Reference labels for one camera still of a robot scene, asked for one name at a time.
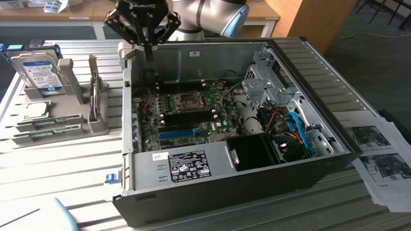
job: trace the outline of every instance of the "printed photo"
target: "printed photo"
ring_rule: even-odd
[[[352,127],[347,131],[363,149],[391,145],[375,126]]]
[[[411,178],[411,168],[398,153],[359,157],[376,183]]]

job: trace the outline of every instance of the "gray floor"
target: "gray floor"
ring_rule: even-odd
[[[411,129],[411,37],[384,38],[356,35],[342,39],[355,32],[371,32],[384,35],[411,35],[411,26],[406,31],[396,27],[403,18],[396,17],[387,25],[390,13],[380,13],[368,24],[375,10],[366,6],[359,14],[350,14],[334,40],[326,58],[347,78],[367,101],[376,109],[387,109],[404,126]],[[31,39],[95,39],[91,27],[0,27],[0,43],[28,44]],[[119,36],[105,28],[107,38]],[[7,90],[15,71],[0,58],[0,98]]]

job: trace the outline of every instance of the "green circuit board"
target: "green circuit board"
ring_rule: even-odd
[[[158,151],[168,148],[204,144],[216,141],[215,137],[236,135],[236,129],[230,124],[227,115],[223,113],[222,96],[228,88],[218,89],[218,82],[207,83],[204,91],[200,96],[204,102],[202,110],[216,110],[218,118],[198,124],[191,124],[196,128],[196,135],[176,138],[159,138],[159,128],[162,126],[162,114],[178,114],[178,106],[175,105],[175,96],[178,94],[152,93],[150,105],[143,115],[142,123],[142,146],[143,151]],[[143,101],[148,101],[150,96],[144,95]]]

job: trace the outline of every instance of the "circuit board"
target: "circuit board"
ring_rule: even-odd
[[[155,90],[142,96],[142,146],[143,151],[190,146],[220,141],[224,137],[238,135],[227,115],[223,113],[222,96],[228,88],[222,88],[220,82],[207,83],[203,91],[188,91],[163,94]],[[160,130],[164,128],[163,118],[168,115],[190,113],[192,111],[212,111],[214,118],[210,121],[190,124],[192,133],[188,136],[160,138]]]

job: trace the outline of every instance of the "motherboard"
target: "motherboard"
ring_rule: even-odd
[[[222,97],[227,91],[224,80],[136,88],[143,151],[216,142],[238,135],[223,112]]]

